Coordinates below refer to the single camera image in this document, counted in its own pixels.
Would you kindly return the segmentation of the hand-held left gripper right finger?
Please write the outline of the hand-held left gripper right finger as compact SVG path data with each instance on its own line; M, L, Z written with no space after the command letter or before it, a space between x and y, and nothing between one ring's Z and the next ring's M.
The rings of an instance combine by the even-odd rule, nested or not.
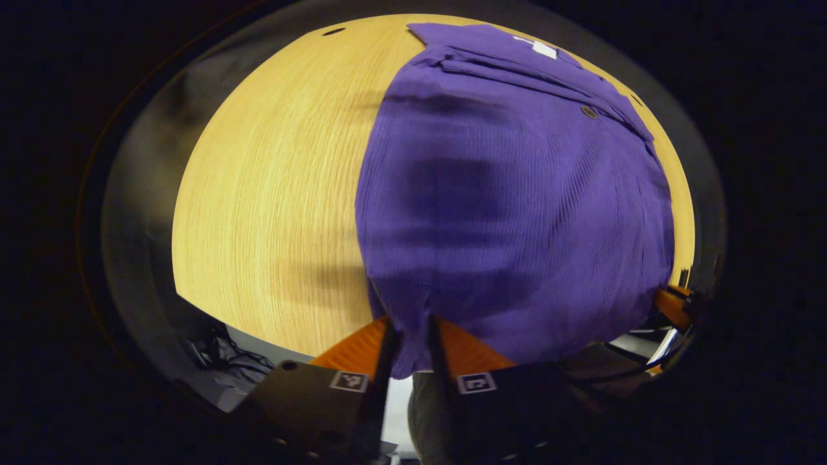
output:
M428 347L446 399L456 463L572 463L587 410L562 376L517 365L455 324L429 318Z

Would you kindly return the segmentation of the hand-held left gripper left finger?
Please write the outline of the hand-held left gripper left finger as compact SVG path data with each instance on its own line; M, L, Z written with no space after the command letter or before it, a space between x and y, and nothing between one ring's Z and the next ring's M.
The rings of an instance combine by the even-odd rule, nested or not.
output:
M229 415L253 462L376 462L399 339L382 317L311 362L278 364Z

